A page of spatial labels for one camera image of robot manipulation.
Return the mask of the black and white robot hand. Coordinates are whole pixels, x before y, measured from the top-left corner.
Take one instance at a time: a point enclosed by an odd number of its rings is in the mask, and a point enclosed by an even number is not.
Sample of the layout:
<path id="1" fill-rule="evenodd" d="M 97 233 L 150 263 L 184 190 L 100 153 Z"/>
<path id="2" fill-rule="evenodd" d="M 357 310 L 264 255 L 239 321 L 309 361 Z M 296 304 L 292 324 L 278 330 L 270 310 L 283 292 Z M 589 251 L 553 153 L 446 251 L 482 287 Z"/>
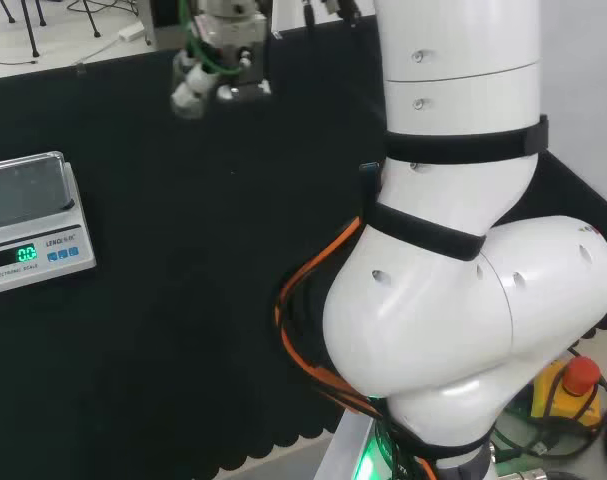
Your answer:
<path id="1" fill-rule="evenodd" d="M 202 13 L 182 22 L 186 43 L 173 59 L 170 105 L 187 120 L 204 117 L 215 103 L 266 100 L 267 19 L 254 13 L 239 19 Z"/>

